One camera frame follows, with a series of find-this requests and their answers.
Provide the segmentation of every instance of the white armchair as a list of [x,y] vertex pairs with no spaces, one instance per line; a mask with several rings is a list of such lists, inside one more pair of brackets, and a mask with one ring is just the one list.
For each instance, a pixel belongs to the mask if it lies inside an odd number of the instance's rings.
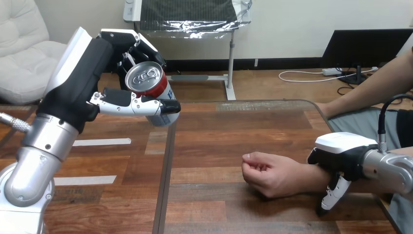
[[0,99],[24,104],[42,98],[65,49],[49,41],[34,0],[0,0]]

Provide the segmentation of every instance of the black monitor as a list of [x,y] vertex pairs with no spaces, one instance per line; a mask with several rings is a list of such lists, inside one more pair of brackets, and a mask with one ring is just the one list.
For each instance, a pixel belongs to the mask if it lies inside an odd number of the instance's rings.
[[339,80],[361,84],[362,67],[380,67],[391,61],[409,39],[413,29],[335,30],[321,61],[323,68],[357,68],[356,75]]

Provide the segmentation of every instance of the pull tab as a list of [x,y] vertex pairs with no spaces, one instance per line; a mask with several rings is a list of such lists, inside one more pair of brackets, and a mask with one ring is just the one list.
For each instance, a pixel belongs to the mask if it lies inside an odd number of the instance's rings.
[[137,77],[135,77],[133,79],[133,82],[134,83],[141,83],[141,82],[144,82],[146,80],[153,79],[153,78],[156,78],[156,77],[157,77],[156,70],[151,68],[147,72],[142,73],[142,74],[138,75]]

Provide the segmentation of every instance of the white cable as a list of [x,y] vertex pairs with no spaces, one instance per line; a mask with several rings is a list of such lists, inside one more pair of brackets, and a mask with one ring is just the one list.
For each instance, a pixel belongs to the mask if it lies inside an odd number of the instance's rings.
[[[373,67],[371,70],[368,71],[364,71],[361,73],[366,73],[366,72],[372,72],[372,71],[377,71],[378,68],[377,67]],[[281,78],[281,75],[284,73],[288,73],[288,72],[296,72],[296,73],[307,73],[307,74],[322,74],[322,72],[302,72],[302,71],[285,71],[285,72],[281,72],[278,77],[284,81],[288,81],[288,82],[302,82],[302,83],[310,83],[310,82],[322,82],[322,81],[328,81],[328,80],[333,80],[333,79],[338,79],[338,78],[343,78],[343,77],[349,77],[349,76],[353,76],[356,73],[350,74],[350,75],[346,75],[346,76],[341,76],[341,77],[333,77],[333,78],[329,78],[329,79],[320,79],[320,80],[288,80],[288,79],[283,79]]]

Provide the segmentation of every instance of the aluminum can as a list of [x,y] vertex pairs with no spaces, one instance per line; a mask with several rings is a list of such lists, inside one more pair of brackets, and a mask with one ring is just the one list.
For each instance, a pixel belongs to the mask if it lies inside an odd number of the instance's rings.
[[[176,99],[165,72],[156,62],[146,61],[133,66],[126,74],[125,83],[128,89],[136,93],[138,97],[147,96],[155,99]],[[146,116],[146,118],[153,126],[164,127],[173,124],[178,116],[179,113],[175,113],[170,115]]]

